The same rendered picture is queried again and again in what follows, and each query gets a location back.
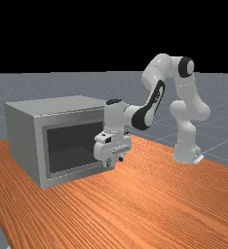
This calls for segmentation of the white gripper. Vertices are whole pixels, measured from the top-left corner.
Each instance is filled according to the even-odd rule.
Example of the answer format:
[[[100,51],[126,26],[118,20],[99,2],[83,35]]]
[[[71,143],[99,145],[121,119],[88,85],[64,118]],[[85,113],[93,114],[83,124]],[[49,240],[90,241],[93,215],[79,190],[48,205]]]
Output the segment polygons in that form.
[[[95,137],[94,156],[97,160],[105,161],[106,167],[109,167],[113,160],[124,161],[125,153],[131,148],[132,139],[127,130],[103,131]]]

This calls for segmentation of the grey microwave oven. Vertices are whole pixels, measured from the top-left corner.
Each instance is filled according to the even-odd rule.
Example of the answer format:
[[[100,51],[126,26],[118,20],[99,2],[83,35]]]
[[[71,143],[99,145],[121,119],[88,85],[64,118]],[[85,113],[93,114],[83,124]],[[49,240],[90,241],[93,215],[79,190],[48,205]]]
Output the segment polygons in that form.
[[[7,102],[12,159],[42,189],[105,172],[94,157],[104,104],[82,95]]]

